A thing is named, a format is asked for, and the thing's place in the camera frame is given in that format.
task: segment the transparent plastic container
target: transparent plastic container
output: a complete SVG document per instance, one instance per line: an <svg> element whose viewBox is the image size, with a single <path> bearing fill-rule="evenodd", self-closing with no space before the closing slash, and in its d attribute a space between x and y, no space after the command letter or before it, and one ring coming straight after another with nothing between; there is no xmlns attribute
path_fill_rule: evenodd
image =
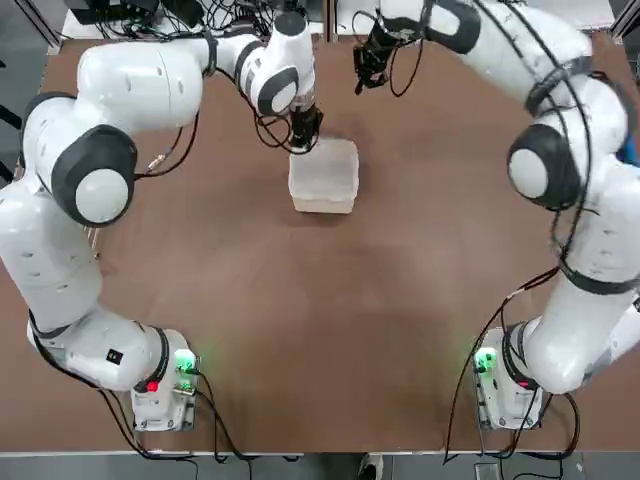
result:
<svg viewBox="0 0 640 480"><path fill-rule="evenodd" d="M358 195L358 149L341 138L324 138L311 152L289 157L289 192L298 212L353 210Z"/></svg>

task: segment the cable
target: cable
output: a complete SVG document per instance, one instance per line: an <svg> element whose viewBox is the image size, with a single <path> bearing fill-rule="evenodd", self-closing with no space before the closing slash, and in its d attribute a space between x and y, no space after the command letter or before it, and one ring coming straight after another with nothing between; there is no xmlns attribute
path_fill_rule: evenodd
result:
<svg viewBox="0 0 640 480"><path fill-rule="evenodd" d="M391 57L391 67L390 67L390 70L389 70L389 88L391 89L391 93L393 94L393 96L396 97L396 98L401 98L402 96L404 96L404 94L407 93L407 91L409 90L409 88L413 84L413 81L416 79L416 75L418 74L418 69L420 68L420 62L422 61L422 51L424 49L424 39L420 39L420 50L418 51L418 59L416 60L415 67L413 68L413 73L411 74L411 77L409 78L409 81L407 82L407 85L400 92L397 92L395 90L394 86L393 86L393 67L394 67L394 65L396 63L396 55L397 55L399 49L400 49L400 47L397 47L393 51L393 55Z"/></svg>
<svg viewBox="0 0 640 480"><path fill-rule="evenodd" d="M498 28L501 33L503 34L503 36L505 37L505 39L509 42L509 44L511 45L511 47L513 48L513 50L516 52L516 54L520 57L521 60L523 60L523 63L525 64L525 66L527 66L527 64L524 62L524 56L522 54L522 51L520 50L520 48L518 47L518 45L515 43L514 39L512 39L509 34L507 33L507 31L505 30L505 28L502 26L502 24L497 20L497 18L491 13L491 11L480 1L480 0L473 0L473 3L476 5L476 7L480 10L482 10L482 12L491 19L491 21L495 24L496 28ZM549 57L549 59L551 60L551 62L554 65L554 68L556 69L560 69L561 66L558 62L558 60L555 58L555 56L553 55L553 53L549 50L549 48L546 46L546 44L544 43L544 41L540 38L540 36L538 35L538 33L533 29L533 27L529 24L529 22L526 20L526 18L524 18L524 16L520 13L520 11L515 8L513 5L511 4L506 4L507 8L509 8L509 10L516 16L518 17L518 19L522 22L522 24L525 26L525 28L529 31L529 33L533 36L533 38L536 40L536 42L540 45L540 47L542 48L542 50L545 52L545 54ZM582 211L584 209L585 206L585 202L586 202L586 196L588 193L588 189L589 189L589 185L590 185L590 180L591 180L591 167L592 167L592 145L591 145L591 133L589 130L589 125L587 122L587 118L584 112L584 109L582 107L582 104L580 102L580 99L573 87L573 85L571 84L571 82L569 81L569 79L565 76L563 78L563 82L566 84L567 88L569 89L575 103L576 103L576 107L578 109L578 111L580 112L580 115L582 117L582 122L585 128L585 139L586 139L586 144L587 144L587 172L586 172L586 179L585 179L585 187L583 189L583 192L581 193L581 198L578 202L578 207L577 207L577 211L574 217L574 221L571 227L571 232L569 235L569 238L567 240L567 242L565 243L561 253L560 253L560 262L565 262L567 259L567 256L569 254L569 251L571 249L573 240L575 238L575 233L577 230L577 224L580 220L580 216L582 215ZM552 107L554 108L554 110L556 111L556 113L558 113L558 115L561 117L560 115L560 111L558 109L558 106L555 104L555 102L553 101L553 98L549 97L551 99L552 103ZM558 220L558 216L556 215L556 218L554 219L554 225L557 224L557 220ZM452 428L452 424L453 424L453 417L455 414L455 405L456 405L456 401L457 401L457 397L459 395L459 391L460 391L460 386L462 384L462 379L464 377L464 373L469 365L469 362L471 361L471 358L473 357L473 354L476 350L476 348L478 347L482 337L484 336L484 334L486 333L486 331L489 329L489 326L491 325L491 323L493 323L493 321L495 320L495 318L500 315L501 316L501 320L503 321L503 310L506 307L506 305L509 303L509 301L518 293L520 293L521 291L524 290L529 290L531 288L535 288L535 286L539 286L547 281L549 281L553 276L555 276L555 274L558 272L558 267L550 270L549 272L537 277L538 280L534 280L532 282L530 282L530 284L527 287L521 287L520 289L518 289L516 292L514 292L514 294L511 294L509 297L507 297L507 299L505 299L505 301L503 301L502 305L500 306L500 308L498 309L498 311L494 314L493 317L491 317L491 319L489 320L489 322L487 323L487 325L485 326L485 328L482 330L482 332L480 333L480 335L477 337L474 346L471 350L471 352L469 353L464 367L463 367L463 371L460 374L460 378L458 380L458 385L456 386L456 391L454 394L454 400L452 403L452 408L451 408L451 413L450 413L450 417L449 417L449 429L447 432L447 443L446 443L446 448L445 448L445 458L444 458L444 462L443 464L446 464L448 461L450 461L452 458L449 458L449 447L450 447L450 439L451 439L451 428ZM567 449L566 452L564 452L563 454L559 454L556 456L553 456L554 459L558 459L563 455L568 455L570 454L569 452L572 451L573 449L575 449L575 445L577 444L577 437L579 436L579 432L580 432L580 422L579 422L579 412L577 410L577 404L575 404L575 401L573 401L573 398L571 396L567 397L568 399L570 399L569 401L571 402L572 407L574 408L574 412L575 412L575 417L576 417L576 429L574 431L574 438L572 440L571 445L569 446L569 448ZM529 406L529 411L533 405L533 402L535 400L535 394L533 396L531 405ZM502 452L500 452L497 458L508 458L511 455L513 455L513 451L515 451L515 448L517 446L517 441L520 438L520 432L522 431L522 429L524 428L524 425L522 425L521 429L518 431L518 433L516 433L516 435L513 438L512 444L510 447L508 447L506 450L503 450ZM549 459L550 456L545 455L545 454L534 454L532 455L535 458L544 458L544 459Z"/></svg>
<svg viewBox="0 0 640 480"><path fill-rule="evenodd" d="M235 85L235 80L229 73L225 72L224 70L216 70L216 72L220 72L231 83ZM246 104L249 106L249 108L253 112L253 123L256 131L256 135L258 136L258 139L262 142L262 144L265 145L266 147L274 148L274 149L281 148L285 152L291 155L303 155L305 153L309 153L317 145L320 139L319 135L316 136L314 142L311 145L309 145L309 147L307 147L306 149L294 150L290 146L290 137L291 137L292 127L289 120L282 115L275 115L272 117L260 116L256 111L256 109L254 108L254 106L251 104L251 101L247 98L247 96L240 90L238 90L238 93L240 93L240 96L242 97L242 99L246 102ZM271 130L271 127L278 122L284 122L284 124L287 126L287 134L282 139L278 138ZM273 140L273 143L271 143L268 139L264 138L260 130L261 128L267 132L267 135L271 138L271 140Z"/></svg>
<svg viewBox="0 0 640 480"><path fill-rule="evenodd" d="M58 365L56 360L53 358L53 355L42 345L42 342L40 342L40 338L37 335L36 319L35 319L35 316L33 315L33 312L30 309L29 309L29 320L31 321L32 325L34 326L34 328L33 328L33 330L34 330L33 331L33 342L34 342L34 344L36 346L36 349L38 350L38 353L40 353L40 356L45 360L45 362L47 362L49 364L49 366L53 367L58 372L62 373L63 375L65 375L67 377L70 377L70 378L72 378L74 380L77 380L80 383L83 383L84 385L88 386L92 390L95 390L96 392L98 392L98 394L102 397L102 399L104 400L105 404L107 405L107 408L109 409L109 412L111 413L111 416L115 420L116 426L118 427L118 430L120 431L120 434L122 435L122 438L124 438L124 440L127 442L129 447L133 451L135 451L138 455L140 455L141 457L143 457L143 458L145 458L147 460L162 460L162 461L176 461L176 462L188 462L188 463L191 463L191 464L195 465L195 467L196 467L195 480L198 479L198 464L195 461L193 461L193 459L196 458L195 455L193 455L193 454L186 454L186 455L156 454L156 453L151 453L151 452L145 450L142 446L138 445L137 442L135 441L135 437L133 436L132 429L126 423L126 415L124 413L124 408L122 407L122 403L120 402L120 399L115 395L115 393L109 391L111 393L111 395L113 396L114 400L116 401L116 403L118 404L120 413L121 413L121 415L123 417L123 421L124 421L125 427L123 427L122 422L118 418L118 414L114 410L113 405L111 405L111 402L109 401L109 398L107 397L107 394L105 393L105 390L103 390L102 388L98 387L93 382L91 382L91 381L79 376L78 374L73 373L71 371L68 371L68 370L62 368L60 365Z"/></svg>
<svg viewBox="0 0 640 480"><path fill-rule="evenodd" d="M518 428L515 435L513 435L513 438L511 439L511 444L507 448L500 450L498 453L487 453L488 456L497 458L500 460L507 460L513 456L513 454L516 452L516 447L518 445L518 442L520 441L520 436L522 435L524 426L527 423L527 419L529 418L529 415L531 414L531 410L533 409L533 406L536 403L536 397L538 396L539 391L540 389L537 388L533 392L533 395L531 396L531 401L529 402L529 407L527 408L527 411L524 414L524 417L522 418L522 423L520 424L520 428Z"/></svg>
<svg viewBox="0 0 640 480"><path fill-rule="evenodd" d="M189 144L187 145L187 149L185 150L185 152L182 154L182 157L180 157L180 159L174 163L173 165L171 165L169 168L159 171L159 172L147 172L147 173L138 173L134 176L134 180L138 181L141 180L143 178L156 178L156 177L162 177L168 173L173 172L176 168L178 168L180 165L182 165L184 163L184 161L187 159L187 157L189 156L189 154L191 153L191 149L193 148L193 144L196 141L196 136L198 134L198 122L200 120L200 112L198 112L196 114L195 120L193 121L193 129L191 130L191 138L189 139ZM182 134L182 129L180 129L180 131L178 132L178 136L176 137L173 145L171 146L170 150L169 150L169 154L167 154L167 157L171 154L171 152L173 152L173 150L175 149L175 147L178 145L178 142L180 141L180 136Z"/></svg>
<svg viewBox="0 0 640 480"><path fill-rule="evenodd" d="M251 462L251 461L255 460L256 458L258 458L258 457L251 456L251 455L245 455L244 453L240 452L240 450L238 450L238 448L233 443L233 440L231 440L231 437L229 435L229 430L227 429L227 426L225 425L224 420L222 420L222 417L218 413L218 409L216 408L216 405L215 405L213 399L210 399L209 397L207 397L200 390L196 390L196 395L198 397L201 397L205 401L207 406L211 409L211 412L213 413L214 421L217 422L218 425L220 425L220 428L222 429L222 434L224 435L225 440L226 440L227 444L229 445L229 448L231 449L231 452L233 453L233 455L238 460L242 460L244 462Z"/></svg>
<svg viewBox="0 0 640 480"><path fill-rule="evenodd" d="M513 477L512 480L518 480L519 478L524 478L524 477L544 478L544 479L547 479L547 480L562 480L562 477L564 476L563 461L562 460L558 460L558 463L560 465L560 473L558 475L556 475L556 476L542 475L540 473L525 472L525 473L519 473L518 475ZM504 466L502 464L502 460L500 460L500 480L505 480L504 479Z"/></svg>
<svg viewBox="0 0 640 480"><path fill-rule="evenodd" d="M469 367L469 363L471 362L471 358L473 358L473 355L475 354L476 349L480 345L480 342L482 341L484 335L487 333L487 331L489 330L489 327L491 327L491 324L496 320L498 315L500 315L500 312L502 311L502 309L504 309L504 307L506 305L508 305L509 302L513 298L515 298L517 295L519 295L522 292L525 292L525 291L528 291L528 290L532 290L534 288L539 287L540 285L543 285L544 283L546 283L549 280L551 280L556 275L557 272L558 272L558 267L554 267L554 268L552 268L550 270L547 270L546 272L544 272L544 273L538 275L537 277L529 280L528 282L524 283L515 292L513 292L508 297L506 297L503 300L502 305L500 305L500 307L496 310L496 312L491 316L491 318L489 319L487 324L484 326L484 328L482 329L480 334L476 337L476 340L475 340L475 342L473 344L473 347L471 347L471 351L469 352L469 354L467 355L467 358L465 359L464 365L462 367L462 371L460 372L460 377L458 378L458 383L456 385L455 393L453 394L453 401L452 401L452 404L451 404L451 411L449 413L449 426L448 426L448 429L447 429L447 441L446 441L446 445L445 445L444 461L442 463L443 465L446 465L448 462L450 462L451 460L453 460L454 458L457 457L457 455L449 457L449 449L450 449L450 446L451 446L451 430L452 430L452 427L453 427L453 420L454 420L454 417L455 417L455 408L456 408L456 404L458 402L458 396L460 394L460 387L462 386L462 380L464 379L464 374L466 373L467 368Z"/></svg>
<svg viewBox="0 0 640 480"><path fill-rule="evenodd" d="M570 393L565 393L564 397L570 403L574 417L573 436L571 438L569 446L564 452L558 454L526 452L525 455L533 458L538 458L540 460L566 460L575 452L578 446L578 440L580 438L580 409L578 408L578 404Z"/></svg>
<svg viewBox="0 0 640 480"><path fill-rule="evenodd" d="M209 380L205 376L204 373L198 371L196 374L204 380L204 383L207 386L207 391L209 392L209 398L213 401L213 390L211 388L211 384ZM221 457L218 453L218 422L213 422L213 456L220 465L223 465L227 462L227 457Z"/></svg>
<svg viewBox="0 0 640 480"><path fill-rule="evenodd" d="M474 0L474 3L476 4L479 2L480 0ZM513 13L516 17L518 17L518 20L525 26L529 34L538 43L540 48L542 48L545 55L549 57L549 60L551 60L551 63L553 64L554 68L558 70L561 69L562 66L560 65L560 62L558 62L558 59L555 57L555 55L549 49L546 43L542 40L538 32L531 26L531 24L527 21L524 15L522 15L520 10L518 10L518 8L516 8L516 6L511 3L506 3L505 5L511 11L511 13ZM578 229L578 222L580 221L580 218L584 211L584 207L587 201L587 194L589 192L589 186L591 185L591 168L593 166L593 148L591 144L591 130L589 129L589 122L587 120L586 112L584 111L584 107L580 102L580 98L578 97L578 94L573 84L567 78L566 73L564 75L563 82L567 86L567 89L569 90L569 92L571 93L571 96L573 97L573 100L576 103L576 108L580 113L580 117L584 125L585 141L586 141L586 148L587 148L587 171L585 173L585 185L584 185L583 191L581 192L580 199L578 201L578 207L576 209L573 224L571 225L571 231L569 233L569 237L567 239L567 242L565 243L565 246L563 248L563 251L560 257L561 262L566 262L567 257L569 256L570 249L573 245L573 241L575 239L576 231Z"/></svg>

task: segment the brown table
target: brown table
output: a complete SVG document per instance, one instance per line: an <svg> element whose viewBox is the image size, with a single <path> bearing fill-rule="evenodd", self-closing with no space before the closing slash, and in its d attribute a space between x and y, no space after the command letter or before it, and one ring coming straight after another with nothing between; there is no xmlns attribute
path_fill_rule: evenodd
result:
<svg viewBox="0 0 640 480"><path fill-rule="evenodd" d="M634 92L622 48L604 36L596 44L598 65ZM50 58L44 90L74 91L87 45ZM216 77L187 163L141 182L130 213L102 232L102 299L185 334L243 450L439 450L475 335L507 293L553 262L550 214L512 191L505 171L530 120L434 45L401 100L386 89L353 94L351 45L316 54L325 133L360 149L353 214L296 213L287 155L258 142L248 108ZM402 52L399 74L414 54ZM137 138L140 164L173 135ZM25 305L6 274L0 286L0 450L125 449L98 395L28 345ZM509 321L539 313L548 292L523 296ZM631 354L578 393L581 449L640 448L639 365ZM467 389L459 402L454 449L478 449L471 398ZM521 447L562 449L571 418L559 400ZM194 433L145 442L211 450L211 422L202 414Z"/></svg>

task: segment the gray floor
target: gray floor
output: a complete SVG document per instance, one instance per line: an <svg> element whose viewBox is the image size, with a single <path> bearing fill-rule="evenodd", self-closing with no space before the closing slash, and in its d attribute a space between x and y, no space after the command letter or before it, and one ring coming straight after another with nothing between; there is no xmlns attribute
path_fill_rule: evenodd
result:
<svg viewBox="0 0 640 480"><path fill-rule="evenodd" d="M358 455L307 455L298 462L282 458L260 458L253 462L254 480L355 480ZM247 480L245 463L229 461L217 465L212 457L197 460L198 479ZM457 458L442 467L441 455L385 457L384 480L473 480L478 464L493 461L475 455ZM516 455L504 462L504 478L522 473L557 476L558 462L545 462ZM639 478L640 454L576 454L563 462L564 480L630 480ZM154 462L133 455L58 456L0 458L0 478L5 480L173 480L195 479L195 467L186 463ZM483 476L482 480L498 480Z"/></svg>
<svg viewBox="0 0 640 480"><path fill-rule="evenodd" d="M619 12L626 0L610 0L614 13ZM43 13L61 29L65 8L62 0L39 0ZM631 35L625 45L630 57L640 53L640 32ZM7 69L0 70L0 103L22 114L29 99L38 92L46 64L47 45L35 29L22 16L11 0L0 0L0 59ZM18 133L0 123L0 158L7 164L15 162L18 151ZM357 456L306 456L297 463L280 458L256 460L253 478L256 480L350 480L355 477ZM385 461L385 480L474 479L478 463L491 463L473 455L466 455L442 467L442 457L397 456ZM212 458L198 460L199 479L245 480L247 466L230 462L216 465ZM589 453L574 455L564 464L565 480L627 480L640 478L640 454ZM505 462L505 480L519 473L534 472L557 475L558 464L542 462L516 455ZM0 457L0 478L10 480L128 480L128 479L187 479L194 478L195 469L188 464L150 462L135 456L58 456L58 457Z"/></svg>

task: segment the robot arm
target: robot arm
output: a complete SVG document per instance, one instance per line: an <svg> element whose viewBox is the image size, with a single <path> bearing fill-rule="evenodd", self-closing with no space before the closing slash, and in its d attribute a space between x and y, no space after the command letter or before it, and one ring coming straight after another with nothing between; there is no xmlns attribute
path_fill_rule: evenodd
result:
<svg viewBox="0 0 640 480"><path fill-rule="evenodd" d="M616 158L635 110L621 89L592 74L587 36L545 12L481 0L382 0L367 43L354 53L356 93L384 84L392 50L421 39L456 53L534 117L508 153L514 188L555 212L579 202L586 209L542 317L506 336L489 331L478 353L487 422L520 428L530 404L537 417L539 387L579 388L640 340L633 305L640 183L637 168Z"/></svg>
<svg viewBox="0 0 640 480"><path fill-rule="evenodd" d="M311 36L294 13L276 19L266 48L246 30L94 47L78 65L77 97L48 93L29 106L24 176L0 192L0 257L29 306L30 341L100 388L130 390L139 430L192 421L195 357L180 333L99 304L102 275L82 227L124 215L137 162L132 137L192 122L203 76L216 66L260 115L313 101Z"/></svg>
<svg viewBox="0 0 640 480"><path fill-rule="evenodd" d="M133 198L137 151L131 137L182 127L200 108L203 73L235 80L261 116L291 109L294 146L309 148L322 114L306 21L276 18L265 47L251 28L217 38L127 42L87 50L78 65L77 98L40 96L24 131L25 157L58 205L76 222L103 227Z"/></svg>

